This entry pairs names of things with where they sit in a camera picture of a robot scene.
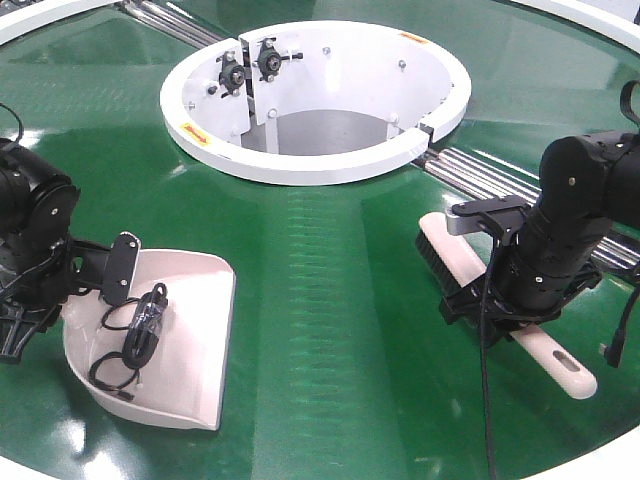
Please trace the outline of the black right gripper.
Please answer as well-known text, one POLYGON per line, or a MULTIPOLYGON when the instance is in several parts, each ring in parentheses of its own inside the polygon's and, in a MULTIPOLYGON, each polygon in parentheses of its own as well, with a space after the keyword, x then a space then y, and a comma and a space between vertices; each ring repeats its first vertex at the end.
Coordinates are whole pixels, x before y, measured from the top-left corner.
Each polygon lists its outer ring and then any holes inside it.
POLYGON ((460 280, 451 263, 438 260, 443 289, 439 310, 448 324, 466 320, 485 347, 528 326, 557 319, 569 302, 602 279, 591 261, 565 276, 549 276, 536 269, 539 263, 528 265, 513 249, 493 250, 488 265, 479 258, 465 263, 481 271, 460 280))

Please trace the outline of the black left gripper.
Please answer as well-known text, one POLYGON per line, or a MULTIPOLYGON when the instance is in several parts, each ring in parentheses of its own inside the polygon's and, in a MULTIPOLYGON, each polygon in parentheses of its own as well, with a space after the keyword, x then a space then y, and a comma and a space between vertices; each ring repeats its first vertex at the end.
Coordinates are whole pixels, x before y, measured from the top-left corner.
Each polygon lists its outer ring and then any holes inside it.
POLYGON ((37 333, 46 332, 71 296, 102 287, 111 249, 73 238, 38 255, 24 256, 22 270, 1 267, 1 361, 18 363, 37 333))

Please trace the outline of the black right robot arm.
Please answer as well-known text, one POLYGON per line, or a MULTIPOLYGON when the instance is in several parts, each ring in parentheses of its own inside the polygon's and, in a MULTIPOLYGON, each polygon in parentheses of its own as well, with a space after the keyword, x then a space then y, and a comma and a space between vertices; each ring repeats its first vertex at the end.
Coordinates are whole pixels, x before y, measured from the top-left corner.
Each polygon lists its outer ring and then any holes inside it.
POLYGON ((517 196, 457 204, 456 225, 489 234, 486 273, 445 282, 440 312, 467 318, 490 345, 508 332, 558 318, 602 278, 591 259, 613 223, 639 226, 639 135, 599 132, 552 142, 539 167, 533 206, 517 196))

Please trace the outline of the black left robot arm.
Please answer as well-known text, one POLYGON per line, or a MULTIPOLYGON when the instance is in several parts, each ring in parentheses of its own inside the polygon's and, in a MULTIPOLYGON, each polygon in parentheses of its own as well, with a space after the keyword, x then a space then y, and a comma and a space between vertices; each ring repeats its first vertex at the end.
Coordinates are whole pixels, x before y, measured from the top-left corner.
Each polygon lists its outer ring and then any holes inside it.
POLYGON ((17 364, 37 333, 58 319, 71 295, 103 289, 110 249, 70 234, 80 190, 69 176, 21 145, 1 140, 1 361, 17 364))

